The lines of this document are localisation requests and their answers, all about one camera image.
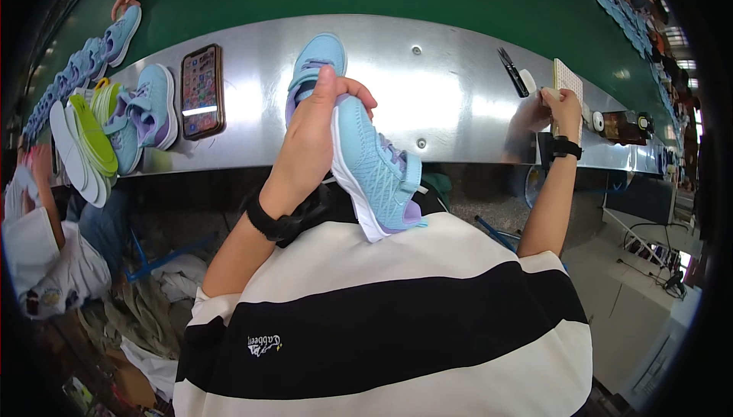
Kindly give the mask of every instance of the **shirt logo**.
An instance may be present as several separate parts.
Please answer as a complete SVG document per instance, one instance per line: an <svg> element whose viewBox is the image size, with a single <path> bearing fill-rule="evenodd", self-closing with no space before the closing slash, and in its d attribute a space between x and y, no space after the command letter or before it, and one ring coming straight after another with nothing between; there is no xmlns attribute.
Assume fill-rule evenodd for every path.
<svg viewBox="0 0 733 417"><path fill-rule="evenodd" d="M270 348L276 346L276 351L280 350L282 347L282 344L280 344L280 336L277 334L274 336L260 336L254 338L247 336L247 347L249 348L249 352L256 357L259 357L261 354L270 350Z"/></svg>

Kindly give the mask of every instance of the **white shirt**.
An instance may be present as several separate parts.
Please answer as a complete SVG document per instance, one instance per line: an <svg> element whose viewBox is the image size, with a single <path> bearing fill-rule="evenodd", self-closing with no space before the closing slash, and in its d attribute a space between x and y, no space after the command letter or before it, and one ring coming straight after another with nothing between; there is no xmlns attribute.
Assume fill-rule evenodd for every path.
<svg viewBox="0 0 733 417"><path fill-rule="evenodd" d="M3 222L10 276L21 311L30 318L63 314L111 285L105 259L81 237L78 225L62 221L61 228L66 244L59 250L45 208Z"/></svg>
<svg viewBox="0 0 733 417"><path fill-rule="evenodd" d="M573 415L591 336L558 257L519 259L449 213L369 243L326 222L241 295L200 289L176 415Z"/></svg>

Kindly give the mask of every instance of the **jeans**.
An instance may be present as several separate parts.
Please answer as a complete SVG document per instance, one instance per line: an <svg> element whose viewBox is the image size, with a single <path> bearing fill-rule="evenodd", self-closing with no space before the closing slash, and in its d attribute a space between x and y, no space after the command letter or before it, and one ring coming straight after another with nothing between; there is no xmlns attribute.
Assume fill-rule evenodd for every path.
<svg viewBox="0 0 733 417"><path fill-rule="evenodd" d="M66 221L79 226L79 234L104 258L115 281L123 266L123 251L128 240L128 194L112 190L104 207L98 209L74 193L66 210Z"/></svg>

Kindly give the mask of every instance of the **smartphone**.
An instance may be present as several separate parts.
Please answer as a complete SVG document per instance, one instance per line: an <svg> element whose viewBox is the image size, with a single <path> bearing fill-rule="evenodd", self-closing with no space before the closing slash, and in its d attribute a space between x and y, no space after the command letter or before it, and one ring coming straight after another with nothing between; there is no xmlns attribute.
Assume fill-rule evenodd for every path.
<svg viewBox="0 0 733 417"><path fill-rule="evenodd" d="M224 129L221 46L212 43L181 61L181 126L183 138L196 140Z"/></svg>

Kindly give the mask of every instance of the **black watch strap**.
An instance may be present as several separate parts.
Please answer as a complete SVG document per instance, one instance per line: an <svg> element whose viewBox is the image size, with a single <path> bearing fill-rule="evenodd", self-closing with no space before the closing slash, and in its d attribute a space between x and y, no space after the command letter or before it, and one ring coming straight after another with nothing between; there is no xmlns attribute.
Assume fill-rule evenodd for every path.
<svg viewBox="0 0 733 417"><path fill-rule="evenodd" d="M571 142L567 136L557 136L552 142L552 158L563 158L568 155L574 155L578 161L581 160L583 149L578 144Z"/></svg>
<svg viewBox="0 0 733 417"><path fill-rule="evenodd" d="M293 215L283 215L275 220L262 210L262 206L260 205L260 190L257 190L247 201L246 215L257 231L261 232L268 240L277 242L288 238L298 231L300 222L305 217L303 215L303 212L307 209L307 205L305 204L307 203L304 202L298 206L298 209L293 212Z"/></svg>

